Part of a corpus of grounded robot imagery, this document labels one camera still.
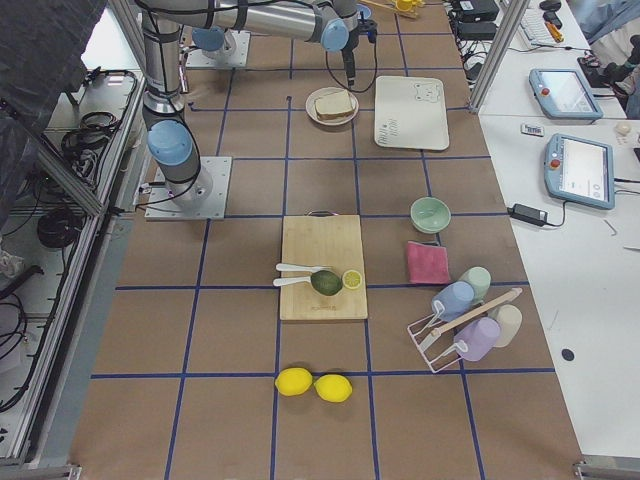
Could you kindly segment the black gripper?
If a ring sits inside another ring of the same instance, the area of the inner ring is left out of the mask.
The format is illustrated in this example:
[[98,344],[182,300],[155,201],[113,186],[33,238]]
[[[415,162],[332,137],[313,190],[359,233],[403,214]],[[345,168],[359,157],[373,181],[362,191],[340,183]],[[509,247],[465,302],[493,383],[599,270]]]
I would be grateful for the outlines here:
[[370,44],[377,42],[377,23],[371,14],[365,15],[361,10],[344,15],[344,22],[347,26],[347,43],[343,48],[343,65],[347,88],[355,84],[356,66],[353,50],[359,44],[359,38],[364,36]]

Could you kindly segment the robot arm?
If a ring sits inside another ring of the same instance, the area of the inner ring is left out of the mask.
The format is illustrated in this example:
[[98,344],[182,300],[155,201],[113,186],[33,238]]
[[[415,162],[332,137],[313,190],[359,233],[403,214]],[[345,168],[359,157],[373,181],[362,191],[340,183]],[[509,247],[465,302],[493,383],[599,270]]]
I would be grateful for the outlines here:
[[143,116],[158,188],[143,209],[166,219],[215,217],[227,184],[214,176],[215,158],[201,154],[185,110],[197,79],[228,79],[245,68],[251,37],[316,44],[338,53],[346,84],[354,85],[354,51],[376,41],[377,24],[355,1],[140,1],[145,77]]

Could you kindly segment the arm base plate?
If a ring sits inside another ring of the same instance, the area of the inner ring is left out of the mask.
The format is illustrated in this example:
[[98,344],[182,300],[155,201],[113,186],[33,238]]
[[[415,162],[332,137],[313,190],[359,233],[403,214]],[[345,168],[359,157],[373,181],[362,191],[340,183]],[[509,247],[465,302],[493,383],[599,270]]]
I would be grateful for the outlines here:
[[193,29],[193,49],[187,54],[191,69],[243,69],[246,67],[250,43],[247,31],[220,28]]
[[144,202],[147,221],[199,221],[222,220],[225,217],[232,158],[204,156],[201,170],[194,185],[178,185],[165,181],[160,168],[154,180],[161,185],[150,190]]

